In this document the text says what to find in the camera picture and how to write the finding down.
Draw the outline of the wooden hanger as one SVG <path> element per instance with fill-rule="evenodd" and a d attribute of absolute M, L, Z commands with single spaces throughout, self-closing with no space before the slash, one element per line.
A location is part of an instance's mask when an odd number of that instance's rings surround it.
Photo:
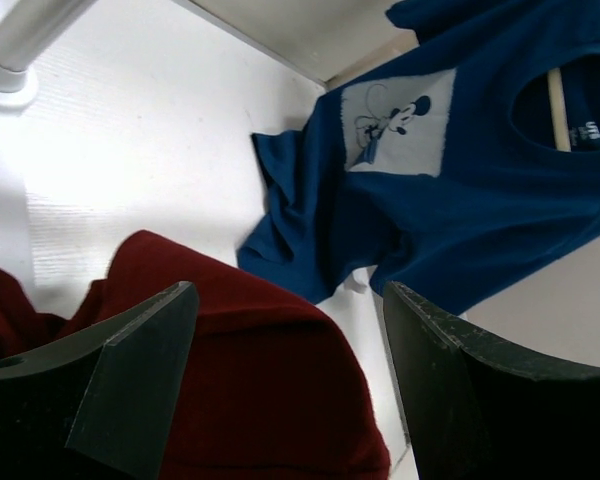
<path fill-rule="evenodd" d="M 551 69 L 547 73 L 547 83 L 555 147 L 558 151 L 570 152 L 569 126 L 562 76 L 559 68 Z"/>

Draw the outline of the blue t-shirt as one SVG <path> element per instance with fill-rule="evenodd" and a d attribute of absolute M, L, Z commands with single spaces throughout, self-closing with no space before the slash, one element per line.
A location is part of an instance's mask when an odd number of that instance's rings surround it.
<path fill-rule="evenodd" d="M 462 314 L 600 236 L 600 1 L 400 1 L 418 46 L 257 134 L 241 269 L 312 302 L 354 270 Z M 571 151 L 555 147 L 562 76 Z"/>

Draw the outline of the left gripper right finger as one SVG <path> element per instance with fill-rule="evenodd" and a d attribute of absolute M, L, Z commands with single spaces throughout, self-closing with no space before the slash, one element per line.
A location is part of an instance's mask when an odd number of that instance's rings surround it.
<path fill-rule="evenodd" d="M 387 284 L 384 338 L 423 479 L 600 479 L 600 367 L 523 347 Z"/>

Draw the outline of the white clothes rack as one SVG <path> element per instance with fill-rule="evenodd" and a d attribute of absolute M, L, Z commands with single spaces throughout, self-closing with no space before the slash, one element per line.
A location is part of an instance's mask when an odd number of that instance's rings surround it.
<path fill-rule="evenodd" d="M 92 5 L 91 0 L 18 1 L 0 19 L 0 114 L 19 114 L 35 100 L 33 63 Z"/>

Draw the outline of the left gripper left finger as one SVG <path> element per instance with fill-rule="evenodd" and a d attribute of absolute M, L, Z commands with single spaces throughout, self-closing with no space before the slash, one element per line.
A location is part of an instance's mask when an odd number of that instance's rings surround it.
<path fill-rule="evenodd" d="M 199 298 L 178 282 L 0 360 L 0 479 L 156 479 Z"/>

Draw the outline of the dark red t-shirt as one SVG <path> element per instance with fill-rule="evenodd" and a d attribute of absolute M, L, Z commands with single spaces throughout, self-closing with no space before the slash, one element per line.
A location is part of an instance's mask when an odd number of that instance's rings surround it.
<path fill-rule="evenodd" d="M 149 231 L 128 237 L 76 314 L 37 312 L 0 269 L 0 360 L 122 313 L 179 281 L 200 307 L 164 479 L 385 479 L 366 378 L 339 327 L 269 282 Z"/>

